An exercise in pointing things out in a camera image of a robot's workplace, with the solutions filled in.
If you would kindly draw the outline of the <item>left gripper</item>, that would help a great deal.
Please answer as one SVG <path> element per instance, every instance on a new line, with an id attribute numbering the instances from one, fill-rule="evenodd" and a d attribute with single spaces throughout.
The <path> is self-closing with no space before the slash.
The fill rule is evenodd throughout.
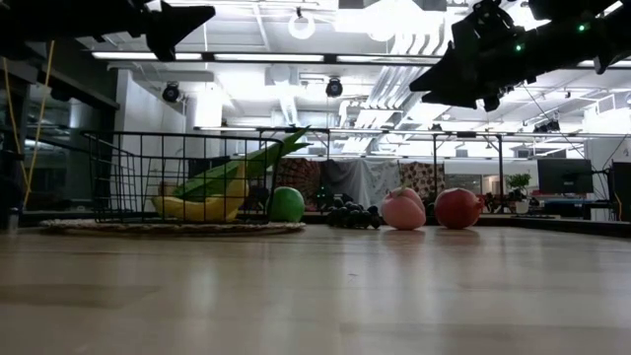
<path id="1" fill-rule="evenodd" d="M 103 42 L 102 36 L 114 33 L 146 34 L 149 49 L 162 62 L 175 61 L 175 46 L 216 15 L 212 5 L 172 6 L 166 1 L 146 8 L 145 1 L 132 0 L 72 0 L 66 5 L 64 37 L 91 36 Z"/>

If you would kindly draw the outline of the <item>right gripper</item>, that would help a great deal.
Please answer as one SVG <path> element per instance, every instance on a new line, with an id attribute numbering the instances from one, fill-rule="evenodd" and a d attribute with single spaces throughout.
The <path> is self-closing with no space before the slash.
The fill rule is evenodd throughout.
<path id="1" fill-rule="evenodd" d="M 542 73 L 536 61 L 535 32 L 515 24 L 499 1 L 479 1 L 453 24 L 453 40 L 430 69 L 409 84 L 411 92 L 429 92 L 425 104 L 497 109 L 517 85 Z M 453 89 L 453 95 L 431 91 Z"/>

